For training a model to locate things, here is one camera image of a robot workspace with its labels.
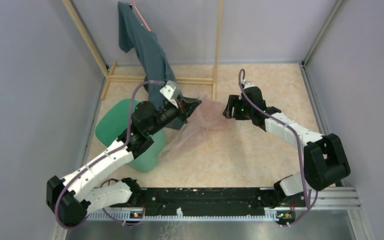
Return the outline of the pink plastic trash bag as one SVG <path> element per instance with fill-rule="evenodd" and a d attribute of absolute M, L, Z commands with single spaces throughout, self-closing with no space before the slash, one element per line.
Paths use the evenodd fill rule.
<path fill-rule="evenodd" d="M 187 123 L 174 135 L 174 138 L 161 150 L 160 160 L 170 159 L 180 153 L 202 145 L 212 132 L 227 131 L 233 121 L 223 116 L 225 105 L 217 100 L 200 94 L 201 104 L 188 118 Z"/>

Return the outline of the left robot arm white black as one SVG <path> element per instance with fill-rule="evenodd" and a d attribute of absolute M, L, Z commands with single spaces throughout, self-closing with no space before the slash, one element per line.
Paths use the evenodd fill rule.
<path fill-rule="evenodd" d="M 154 144 L 152 135 L 175 119 L 186 122 L 201 104 L 198 98 L 183 96 L 174 102 L 165 100 L 159 109 L 150 101 L 136 104 L 127 121 L 129 127 L 102 153 L 74 172 L 62 178 L 54 175 L 47 181 L 46 204 L 57 223 L 69 230 L 96 210 L 118 203 L 136 206 L 141 194 L 135 180 L 127 178 L 106 187 L 97 184 L 146 152 Z"/>

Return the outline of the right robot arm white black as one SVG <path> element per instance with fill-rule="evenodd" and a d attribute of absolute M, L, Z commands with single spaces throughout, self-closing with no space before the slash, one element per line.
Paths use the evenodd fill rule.
<path fill-rule="evenodd" d="M 298 151 L 299 173 L 275 183 L 273 200 L 287 206 L 294 195 L 322 191 L 348 177 L 351 168 L 340 137 L 309 130 L 287 117 L 279 108 L 267 106 L 261 90 L 247 87 L 240 95 L 231 94 L 223 111 L 227 119 L 250 120 L 263 131 L 280 137 Z"/>

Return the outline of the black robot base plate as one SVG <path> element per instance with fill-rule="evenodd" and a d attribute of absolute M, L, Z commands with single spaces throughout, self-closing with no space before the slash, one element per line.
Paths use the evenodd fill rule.
<path fill-rule="evenodd" d="M 139 208 L 145 216 L 175 216 L 180 209 L 186 217 L 262 216 L 265 209 L 304 207 L 303 194 L 283 196 L 274 188 L 198 187 L 143 188 L 115 208 Z"/>

